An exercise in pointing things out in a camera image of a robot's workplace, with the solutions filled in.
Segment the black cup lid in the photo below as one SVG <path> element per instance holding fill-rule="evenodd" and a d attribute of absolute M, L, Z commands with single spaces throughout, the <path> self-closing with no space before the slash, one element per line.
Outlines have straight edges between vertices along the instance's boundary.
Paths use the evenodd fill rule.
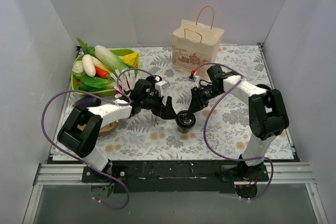
<path fill-rule="evenodd" d="M 189 114 L 187 110 L 182 110 L 176 115 L 175 119 L 178 127 L 182 129 L 191 129 L 196 123 L 194 114 Z"/>

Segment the stack of dark plastic cups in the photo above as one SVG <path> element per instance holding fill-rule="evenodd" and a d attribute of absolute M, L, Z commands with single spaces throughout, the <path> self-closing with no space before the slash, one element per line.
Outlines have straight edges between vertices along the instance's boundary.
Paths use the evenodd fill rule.
<path fill-rule="evenodd" d="M 256 86 L 259 88 L 258 89 L 259 95 L 266 95 L 271 90 L 271 87 L 269 87 L 266 84 L 257 84 Z"/>

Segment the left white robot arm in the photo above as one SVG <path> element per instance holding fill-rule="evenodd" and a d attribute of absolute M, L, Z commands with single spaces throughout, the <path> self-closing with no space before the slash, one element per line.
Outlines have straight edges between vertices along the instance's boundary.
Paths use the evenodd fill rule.
<path fill-rule="evenodd" d="M 102 127 L 123 119 L 128 119 L 142 109 L 150 110 L 164 120 L 176 119 L 172 97 L 163 103 L 163 91 L 169 86 L 159 77 L 138 80 L 134 87 L 116 100 L 116 104 L 84 108 L 75 107 L 58 133 L 57 140 L 90 165 L 93 175 L 100 182 L 111 178 L 110 160 L 96 147 Z"/>

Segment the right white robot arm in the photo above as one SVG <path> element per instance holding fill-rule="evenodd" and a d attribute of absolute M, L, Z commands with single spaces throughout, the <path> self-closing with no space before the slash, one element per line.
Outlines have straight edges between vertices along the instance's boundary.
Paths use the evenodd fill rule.
<path fill-rule="evenodd" d="M 208 106 L 211 99 L 223 99 L 232 94 L 248 106 L 251 136 L 245 150 L 236 160 L 234 172 L 242 179 L 251 180 L 260 170 L 264 157 L 274 139 L 289 126 L 289 119 L 281 92 L 266 85 L 254 85 L 244 80 L 242 74 L 222 65 L 210 63 L 207 70 L 210 83 L 191 88 L 188 114 L 194 114 Z"/>

